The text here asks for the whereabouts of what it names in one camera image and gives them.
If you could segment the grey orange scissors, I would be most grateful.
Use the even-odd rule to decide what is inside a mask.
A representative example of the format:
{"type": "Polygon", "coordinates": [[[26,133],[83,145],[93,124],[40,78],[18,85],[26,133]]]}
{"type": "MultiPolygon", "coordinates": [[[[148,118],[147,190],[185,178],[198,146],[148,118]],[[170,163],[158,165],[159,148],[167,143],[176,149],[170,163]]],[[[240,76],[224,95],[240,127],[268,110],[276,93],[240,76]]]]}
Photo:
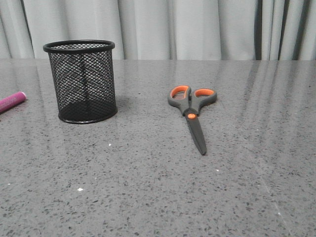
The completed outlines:
{"type": "Polygon", "coordinates": [[[207,148],[198,117],[201,108],[214,103],[216,99],[216,91],[209,88],[192,91],[188,85],[174,87],[167,97],[169,105],[178,108],[185,117],[192,139],[201,155],[206,154],[207,148]]]}

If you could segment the pink highlighter pen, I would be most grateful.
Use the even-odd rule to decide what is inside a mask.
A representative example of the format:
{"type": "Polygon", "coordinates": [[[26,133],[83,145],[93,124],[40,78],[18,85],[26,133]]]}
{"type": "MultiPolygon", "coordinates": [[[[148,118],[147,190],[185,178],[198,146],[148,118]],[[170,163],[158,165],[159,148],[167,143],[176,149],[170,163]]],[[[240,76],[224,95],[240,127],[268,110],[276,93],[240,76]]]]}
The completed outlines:
{"type": "Polygon", "coordinates": [[[24,92],[19,91],[8,97],[5,97],[0,100],[0,113],[6,112],[9,109],[23,103],[27,99],[27,96],[24,92]]]}

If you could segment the black mesh pen holder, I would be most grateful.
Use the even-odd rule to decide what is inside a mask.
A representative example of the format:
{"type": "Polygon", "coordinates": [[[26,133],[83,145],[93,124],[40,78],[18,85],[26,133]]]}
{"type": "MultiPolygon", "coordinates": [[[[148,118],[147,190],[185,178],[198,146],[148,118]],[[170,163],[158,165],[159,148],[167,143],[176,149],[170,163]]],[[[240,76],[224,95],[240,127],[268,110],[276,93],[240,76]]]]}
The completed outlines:
{"type": "Polygon", "coordinates": [[[50,61],[60,120],[87,124],[116,114],[114,48],[112,41],[92,39],[43,46],[50,61]]]}

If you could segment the grey curtain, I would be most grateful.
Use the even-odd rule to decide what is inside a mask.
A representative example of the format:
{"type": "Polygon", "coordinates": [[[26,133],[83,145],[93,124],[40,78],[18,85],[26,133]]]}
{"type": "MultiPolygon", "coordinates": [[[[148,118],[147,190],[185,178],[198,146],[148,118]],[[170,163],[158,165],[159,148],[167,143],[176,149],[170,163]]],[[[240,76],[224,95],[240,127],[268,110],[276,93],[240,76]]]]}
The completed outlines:
{"type": "Polygon", "coordinates": [[[109,40],[115,59],[314,60],[313,0],[3,0],[0,56],[109,40]]]}

